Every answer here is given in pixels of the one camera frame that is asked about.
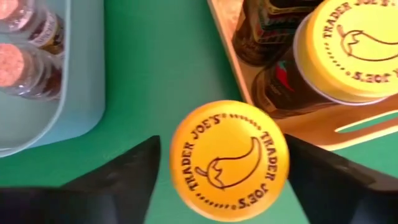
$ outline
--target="light blue tray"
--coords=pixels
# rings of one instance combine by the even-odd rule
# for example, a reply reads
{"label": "light blue tray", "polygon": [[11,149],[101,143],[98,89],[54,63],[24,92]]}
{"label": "light blue tray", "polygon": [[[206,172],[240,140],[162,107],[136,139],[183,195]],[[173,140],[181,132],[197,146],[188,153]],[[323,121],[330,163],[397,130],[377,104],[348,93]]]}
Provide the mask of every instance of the light blue tray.
{"label": "light blue tray", "polygon": [[81,136],[105,109],[103,0],[47,2],[65,20],[62,96],[41,102],[0,93],[0,157]]}

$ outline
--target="plastic tray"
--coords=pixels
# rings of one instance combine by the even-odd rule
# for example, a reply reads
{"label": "plastic tray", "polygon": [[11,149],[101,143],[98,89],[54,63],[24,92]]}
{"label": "plastic tray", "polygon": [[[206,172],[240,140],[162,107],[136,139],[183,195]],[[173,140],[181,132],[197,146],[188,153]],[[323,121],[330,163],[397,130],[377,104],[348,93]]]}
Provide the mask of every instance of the plastic tray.
{"label": "plastic tray", "polygon": [[[243,0],[208,0],[221,39],[233,68],[244,100],[253,104],[250,89],[254,77],[262,69],[240,61],[232,46]],[[398,118],[357,131],[338,133],[338,130],[398,112],[398,95],[376,105],[334,106],[314,113],[277,120],[284,133],[332,151],[352,146],[398,131]]]}
{"label": "plastic tray", "polygon": [[81,136],[96,126],[105,109],[103,1],[47,4],[65,20],[61,99],[30,101],[0,93],[0,157]]}

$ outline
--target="green tabletop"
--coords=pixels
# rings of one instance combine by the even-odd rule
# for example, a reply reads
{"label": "green tabletop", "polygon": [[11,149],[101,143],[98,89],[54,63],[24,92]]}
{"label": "green tabletop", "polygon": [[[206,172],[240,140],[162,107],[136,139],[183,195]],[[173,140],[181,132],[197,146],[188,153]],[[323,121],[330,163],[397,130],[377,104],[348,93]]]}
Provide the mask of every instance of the green tabletop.
{"label": "green tabletop", "polygon": [[[159,134],[162,161],[146,223],[214,223],[190,210],[170,181],[178,123],[207,102],[241,100],[205,0],[105,2],[107,110],[90,133],[0,159],[0,185],[62,185]],[[398,176],[398,135],[338,154]],[[244,223],[308,223],[288,183],[265,213]]]}

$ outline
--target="cork stopper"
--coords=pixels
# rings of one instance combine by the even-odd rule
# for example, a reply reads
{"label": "cork stopper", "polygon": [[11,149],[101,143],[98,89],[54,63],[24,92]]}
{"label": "cork stopper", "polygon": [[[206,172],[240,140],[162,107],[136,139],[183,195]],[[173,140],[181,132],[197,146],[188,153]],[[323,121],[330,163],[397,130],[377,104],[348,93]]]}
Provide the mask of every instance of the cork stopper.
{"label": "cork stopper", "polygon": [[19,8],[19,0],[0,0],[0,20],[8,19]]}
{"label": "cork stopper", "polygon": [[26,60],[18,47],[12,44],[0,44],[0,86],[13,86],[24,73]]}

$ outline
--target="yellow lid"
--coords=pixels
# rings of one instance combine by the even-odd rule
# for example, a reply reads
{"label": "yellow lid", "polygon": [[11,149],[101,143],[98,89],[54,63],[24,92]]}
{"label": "yellow lid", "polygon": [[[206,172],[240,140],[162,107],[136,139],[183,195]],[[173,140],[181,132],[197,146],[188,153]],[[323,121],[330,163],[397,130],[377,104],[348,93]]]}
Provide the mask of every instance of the yellow lid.
{"label": "yellow lid", "polygon": [[171,143],[170,170],[189,207],[210,219],[237,222],[274,203],[288,175],[289,152],[264,112],[217,101],[181,122]]}
{"label": "yellow lid", "polygon": [[397,6],[397,0],[321,3],[296,37],[303,76],[326,95],[350,103],[398,93]]}

